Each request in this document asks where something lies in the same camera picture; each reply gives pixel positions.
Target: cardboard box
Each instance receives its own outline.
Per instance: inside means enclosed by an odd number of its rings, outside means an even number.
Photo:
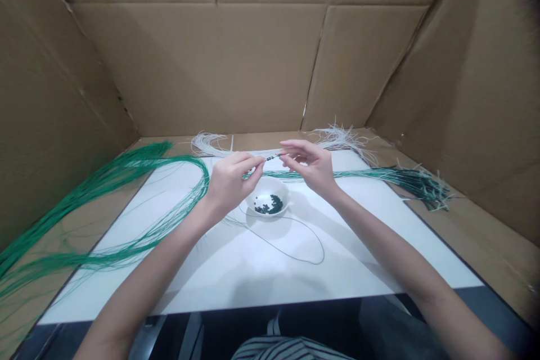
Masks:
[[[222,148],[264,150],[285,138],[318,139],[301,129],[367,120],[375,132],[359,134],[390,141],[368,145],[381,165],[423,163],[457,188],[447,213],[408,204],[534,326],[534,4],[0,0],[0,249],[135,141],[169,139],[169,155],[187,154],[204,130],[228,134]],[[64,249],[62,227],[91,223],[66,241],[90,251],[143,180],[68,215],[19,265]],[[26,286],[17,300],[47,293],[2,323],[0,336],[22,338],[69,276]],[[1,342],[0,357],[17,344]]]

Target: cardboard wall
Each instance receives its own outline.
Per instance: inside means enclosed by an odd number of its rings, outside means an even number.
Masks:
[[[368,124],[540,246],[538,0],[437,0]]]
[[[432,0],[68,1],[141,134],[173,136],[362,126]]]
[[[138,136],[63,0],[0,0],[0,250]]]

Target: forearm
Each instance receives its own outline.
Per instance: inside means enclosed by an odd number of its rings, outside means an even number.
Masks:
[[[220,219],[202,199],[114,292],[92,323],[76,358],[96,358],[96,349],[100,348],[103,356],[127,358],[146,316],[157,305],[197,241]]]
[[[340,188],[327,200],[412,299],[431,301],[441,297],[448,285],[405,239]]]
[[[455,359],[508,358],[484,326],[429,262],[405,239],[339,189],[327,200],[377,261],[413,299]]]

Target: green string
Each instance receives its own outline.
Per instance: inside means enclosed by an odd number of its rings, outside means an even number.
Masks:
[[[8,298],[39,278],[66,270],[73,271],[78,267],[92,271],[109,271],[125,267],[139,260],[144,252],[156,246],[203,198],[209,184],[208,169],[202,160],[191,155],[160,159],[159,157],[170,147],[171,144],[168,142],[157,143],[120,155],[86,179],[34,227],[9,245],[0,256],[2,258],[0,308],[9,305]],[[67,213],[102,195],[117,190],[151,170],[179,161],[195,164],[199,167],[202,174],[201,179],[173,209],[152,224],[137,239],[109,249],[95,250],[89,253],[79,253],[75,249],[62,253],[45,253],[42,257],[9,270],[8,265],[16,262],[28,251],[39,239],[38,235],[43,236]]]
[[[242,212],[242,214],[246,215],[247,217],[256,217],[255,215],[250,215],[248,213],[245,213],[244,211],[242,211],[240,209],[240,207],[238,207],[238,209],[240,210],[240,212]],[[246,228],[248,231],[250,231],[252,234],[254,234],[256,237],[260,238],[261,240],[263,240],[264,242],[266,242],[268,245],[270,245],[271,247],[273,247],[274,249],[280,251],[281,253],[283,253],[284,255],[290,257],[291,259],[294,259],[294,260],[297,260],[299,262],[305,262],[305,263],[310,263],[310,264],[315,264],[315,265],[318,265],[318,264],[321,264],[322,262],[325,261],[325,247],[322,245],[322,242],[321,242],[321,239],[317,236],[317,234],[315,233],[314,230],[312,230],[309,226],[307,226],[305,223],[303,223],[302,221],[296,219],[296,218],[291,218],[291,217],[274,217],[274,219],[292,219],[293,221],[296,221],[296,222],[300,222],[303,226],[305,226],[307,229],[310,230],[310,232],[312,234],[315,235],[315,237],[317,238],[317,241],[319,242],[320,246],[321,246],[321,250],[322,250],[322,259],[320,262],[311,262],[310,260],[305,260],[305,259],[299,259],[299,258],[296,258],[292,255],[290,255],[289,253],[287,252],[284,252],[283,250],[281,250],[279,247],[277,247],[276,245],[273,245],[272,243],[268,242],[265,238],[263,238],[261,235],[257,234],[256,232],[254,232],[250,227],[248,227],[248,224],[245,223],[245,222],[242,222],[242,221],[239,221],[237,220],[236,218],[232,218],[232,217],[229,217],[229,216],[226,216],[224,218],[224,221],[225,222],[228,222],[228,223],[233,223],[233,224],[237,224],[237,225],[242,225],[244,228]]]
[[[283,170],[267,171],[263,176],[283,179],[285,183],[303,182],[304,179],[297,172],[286,172]],[[429,211],[444,209],[448,211],[448,201],[452,196],[448,193],[450,189],[434,180],[432,176],[421,170],[399,169],[396,166],[385,168],[371,168],[365,170],[344,170],[334,172],[335,178],[343,177],[369,177],[384,180],[395,184],[402,189],[413,194],[417,200],[422,201]]]
[[[163,157],[171,146],[172,144],[170,142],[153,143],[118,156],[116,159],[90,175],[84,182],[82,182],[71,193],[63,198],[58,205],[56,205],[51,211],[37,221],[32,228],[24,232],[3,252],[1,252],[0,308],[14,305],[13,301],[8,301],[9,298],[15,296],[28,284],[42,277],[58,273],[73,272],[77,268],[88,269],[90,271],[111,271],[113,269],[122,268],[137,262],[142,258],[142,255],[145,252],[155,247],[172,228],[174,228],[187,216],[187,214],[193,209],[199,200],[206,194],[209,184],[208,169],[202,160],[191,155]],[[62,238],[64,248],[66,248],[68,251],[62,253],[43,252],[29,263],[14,266],[14,264],[26,252],[28,252],[28,250],[43,235],[45,235],[45,233],[47,233],[55,224],[61,222],[61,220],[73,210],[101,196],[117,191],[119,188],[134,182],[146,174],[149,174],[154,169],[177,162],[194,164],[199,167],[201,170],[201,178],[199,182],[184,198],[178,202],[173,209],[149,226],[149,228],[139,235],[139,237],[135,240],[108,249],[95,250],[89,253],[79,253],[66,242],[66,238],[72,237],[70,233],[75,231],[75,229],[70,232],[63,231],[60,237]],[[167,176],[173,174],[176,170],[178,170],[178,168],[179,167],[176,167],[174,170],[171,170],[171,173],[169,173]],[[285,182],[303,181],[302,177],[295,172],[269,171],[264,172],[263,175],[280,178]],[[413,194],[417,199],[424,202],[429,210],[447,210],[448,208],[446,206],[446,201],[451,198],[451,196],[448,195],[448,188],[433,180],[431,175],[420,170],[399,169],[393,166],[389,168],[334,172],[334,176],[336,178],[371,177],[396,184]],[[231,218],[228,220],[232,222],[236,221],[236,223],[243,225],[250,232],[288,257],[312,264],[322,263],[325,259],[325,251],[319,237],[305,223],[295,218],[290,219],[298,221],[306,226],[319,241],[323,253],[322,260],[319,263],[295,258],[272,245],[260,235],[257,235],[253,230],[247,227],[246,224]],[[89,225],[91,225],[91,223],[82,225],[77,229],[81,229]],[[31,301],[32,298],[34,297],[25,298],[21,305],[25,305],[27,302]],[[5,316],[4,319],[0,319],[0,323],[5,322],[8,318],[15,314],[16,311],[17,310],[12,311],[9,315]]]

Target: left hand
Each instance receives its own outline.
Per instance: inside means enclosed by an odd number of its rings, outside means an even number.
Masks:
[[[247,152],[234,152],[214,165],[204,199],[219,216],[219,221],[236,208],[254,189],[263,175],[265,158]],[[255,167],[246,180],[242,176]]]

